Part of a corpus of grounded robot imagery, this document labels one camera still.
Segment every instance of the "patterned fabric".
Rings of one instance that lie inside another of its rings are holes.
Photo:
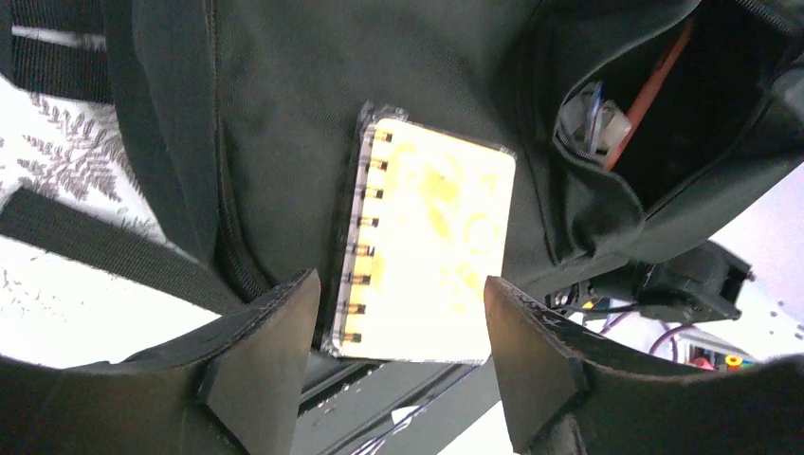
[[[97,36],[21,27],[13,33],[104,47]],[[2,78],[0,100],[0,209],[26,187],[174,247],[140,192],[113,106],[30,94]],[[214,318],[183,300],[0,237],[0,355],[55,368],[120,361]]]

